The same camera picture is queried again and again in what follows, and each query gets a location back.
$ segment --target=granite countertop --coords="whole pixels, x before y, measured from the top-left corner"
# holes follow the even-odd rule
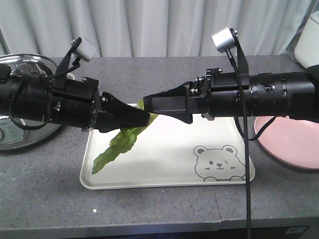
[[[250,74],[302,68],[287,56],[248,57]],[[230,72],[225,57],[95,58],[74,72],[100,91],[137,102],[206,68]],[[253,119],[249,119],[252,129]],[[27,148],[0,152],[0,238],[76,238],[244,228],[245,186],[85,189],[79,173],[88,133],[61,127]],[[319,173],[287,166],[250,143],[254,227],[319,223]]]

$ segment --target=green vegetable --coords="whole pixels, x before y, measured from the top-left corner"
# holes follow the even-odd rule
[[[136,105],[138,109],[144,110],[143,100]],[[148,126],[155,120],[157,114],[152,114]],[[130,151],[137,140],[137,136],[142,133],[146,127],[122,128],[121,131],[110,141],[110,147],[101,153],[93,162],[92,174],[99,172],[107,163],[112,162],[121,153]]]

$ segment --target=cable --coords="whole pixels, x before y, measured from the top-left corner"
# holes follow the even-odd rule
[[[42,79],[42,80],[51,80],[51,79],[53,79],[53,78],[66,75],[66,74],[68,74],[68,73],[70,73],[70,72],[72,72],[72,71],[74,71],[74,70],[76,70],[76,69],[78,69],[78,68],[80,67],[80,63],[79,63],[80,60],[81,60],[81,58],[80,58],[80,57],[77,57],[77,58],[75,59],[75,61],[72,63],[73,66],[70,67],[69,69],[64,70],[64,71],[62,71],[62,72],[59,72],[59,73],[56,73],[56,74],[54,74],[54,75],[52,75],[52,76],[42,77],[41,79]]]
[[[244,121],[244,147],[245,147],[245,170],[246,170],[246,218],[247,218],[247,239],[251,239],[251,195],[250,195],[250,167],[249,167],[249,141],[248,141],[248,125],[247,125],[247,110],[246,110],[246,99],[241,84],[239,71],[236,65],[236,61],[229,48],[226,49],[227,57],[230,64],[234,68],[236,74],[236,80],[241,95],[241,101],[243,104],[243,121]]]
[[[11,108],[12,108],[12,104],[14,101],[16,101],[16,99],[19,98],[19,96],[21,95],[21,93],[23,92],[24,89],[24,81],[23,79],[21,79],[20,84],[17,88],[16,94],[12,97],[11,102],[9,104],[9,117],[12,121],[12,123],[17,126],[18,128],[21,128],[23,130],[37,130],[37,129],[41,129],[43,128],[46,123],[40,124],[40,125],[36,125],[36,126],[28,126],[28,125],[23,125],[21,124],[19,121],[17,121],[11,114]]]
[[[267,129],[267,127],[268,127],[269,125],[271,125],[271,124],[275,121],[276,117],[277,117],[277,116],[274,116],[274,117],[272,117],[270,120],[268,120],[268,121],[260,128],[260,130],[256,133],[256,135],[255,135],[254,137],[252,137],[252,138],[249,138],[248,140],[249,140],[249,141],[255,141],[255,140],[257,140],[257,139],[262,135],[262,133],[265,131],[265,129]],[[242,137],[244,137],[244,133],[243,133],[243,130],[241,129],[241,126],[240,126],[240,124],[239,124],[239,119],[238,119],[238,117],[234,117],[234,120],[235,120],[236,128],[237,128],[239,134],[240,134]]]

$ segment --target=robotic arm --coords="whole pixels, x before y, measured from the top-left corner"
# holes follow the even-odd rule
[[[91,60],[97,48],[85,38],[72,42],[53,76],[33,76],[12,71],[0,64],[0,116],[10,116],[12,122],[23,129],[26,126],[15,118],[56,123],[80,128],[95,128],[109,132],[123,127],[142,127],[150,115],[116,99],[108,92],[99,94],[99,81],[88,77],[82,81],[67,78],[77,69],[81,59]],[[69,68],[71,55],[77,58]]]
[[[248,116],[289,116],[319,122],[319,65],[306,72],[248,75],[248,63],[233,29],[212,36],[217,49],[234,62],[230,48],[237,48],[238,71]],[[208,120],[243,116],[243,103],[235,73],[220,68],[206,70],[206,77],[185,82],[175,89],[144,97],[148,112],[192,123],[192,114]]]

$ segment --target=pink plate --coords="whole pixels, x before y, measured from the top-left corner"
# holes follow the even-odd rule
[[[257,117],[255,132],[271,118]],[[272,156],[284,163],[303,169],[319,169],[319,123],[277,117],[258,140]]]

